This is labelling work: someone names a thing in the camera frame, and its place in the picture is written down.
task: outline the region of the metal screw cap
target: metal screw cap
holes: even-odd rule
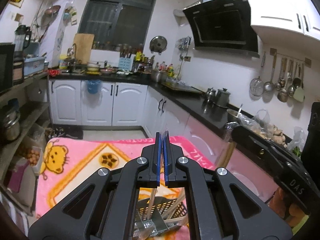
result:
[[[187,157],[180,157],[179,159],[178,159],[178,162],[180,162],[180,163],[182,163],[182,164],[185,164],[185,163],[187,163],[189,160],[188,160],[188,158]]]
[[[108,169],[106,168],[101,168],[100,170],[98,170],[98,174],[100,176],[106,176],[108,174]]]
[[[137,159],[137,163],[139,164],[145,164],[147,162],[147,159],[145,157],[139,157]]]
[[[223,176],[223,175],[226,175],[228,172],[225,168],[219,168],[217,169],[217,173]]]

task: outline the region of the cabinet door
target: cabinet door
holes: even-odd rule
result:
[[[219,136],[206,128],[192,116],[188,119],[183,136],[196,146],[196,148],[205,155],[211,163],[215,164],[223,150],[223,141]]]
[[[162,106],[163,101],[164,97],[160,93],[148,87],[143,114],[143,128],[150,138],[154,138],[156,132],[161,131],[159,130],[160,127],[158,127],[158,120],[161,116],[160,106]]]
[[[115,83],[102,82],[97,94],[90,94],[87,82],[81,82],[82,125],[111,126]]]
[[[250,0],[251,25],[270,26],[303,33],[295,0]]]
[[[164,99],[161,112],[162,130],[168,130],[170,136],[183,135],[189,114],[167,98]]]
[[[264,202],[279,187],[272,177],[237,149],[232,153],[227,170]]]
[[[142,126],[146,85],[116,83],[113,102],[113,126]]]
[[[320,15],[311,0],[301,0],[304,34],[320,40]]]
[[[81,81],[50,80],[49,85],[52,122],[81,125]]]

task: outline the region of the green vegetable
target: green vegetable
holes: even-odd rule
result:
[[[299,149],[298,146],[296,146],[296,147],[292,150],[292,152],[293,152],[295,155],[297,155],[298,157],[301,156],[301,152],[300,152],[300,149]]]

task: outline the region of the blue plastic bag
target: blue plastic bag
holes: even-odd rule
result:
[[[87,89],[89,94],[94,95],[98,93],[100,84],[101,84],[101,80],[87,80]]]

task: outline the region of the black range hood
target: black range hood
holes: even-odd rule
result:
[[[260,57],[248,0],[211,0],[183,10],[195,49]]]

